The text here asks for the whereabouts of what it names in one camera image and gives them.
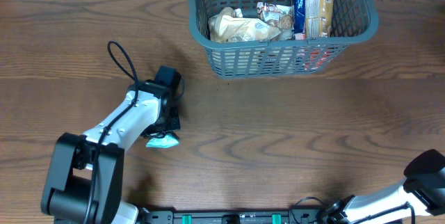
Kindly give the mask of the beige mushroom snack bag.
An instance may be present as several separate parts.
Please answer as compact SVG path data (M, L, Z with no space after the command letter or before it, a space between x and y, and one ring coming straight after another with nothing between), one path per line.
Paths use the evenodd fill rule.
M272 3L257 3L259 19L277 29L272 33L272 41L291 40L293 38L294 6L275 5Z

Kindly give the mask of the orange noodle packet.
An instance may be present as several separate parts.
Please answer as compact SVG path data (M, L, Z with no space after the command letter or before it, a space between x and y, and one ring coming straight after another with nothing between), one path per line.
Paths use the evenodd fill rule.
M334 0L305 0L305 35L328 38L332 31Z

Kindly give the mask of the teal packet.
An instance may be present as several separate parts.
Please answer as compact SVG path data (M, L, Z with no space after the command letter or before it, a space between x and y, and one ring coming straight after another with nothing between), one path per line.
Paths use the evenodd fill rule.
M147 148L170 148L179 144L179 138L175 133L159 134L151 136L146 144Z

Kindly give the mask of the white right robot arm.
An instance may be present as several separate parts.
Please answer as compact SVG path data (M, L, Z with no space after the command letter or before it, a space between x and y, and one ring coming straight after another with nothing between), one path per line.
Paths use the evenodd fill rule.
M368 195L351 195L321 215L323 223L392 223L444 214L444 155L427 150L411 161L404 178Z

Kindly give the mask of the blue tissue pack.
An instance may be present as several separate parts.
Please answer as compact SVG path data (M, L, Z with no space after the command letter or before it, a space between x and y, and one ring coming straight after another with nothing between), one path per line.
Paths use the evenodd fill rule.
M296 40L305 39L305 0L293 0L294 26L293 32Z

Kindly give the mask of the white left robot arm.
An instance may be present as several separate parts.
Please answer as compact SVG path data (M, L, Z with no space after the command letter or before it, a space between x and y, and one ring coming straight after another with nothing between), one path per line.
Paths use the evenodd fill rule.
M140 138L164 140L180 128L181 75L162 66L152 80L128 87L124 101L81 135L64 133L51 157L40 208L55 223L139 223L140 210L122 201L126 151Z

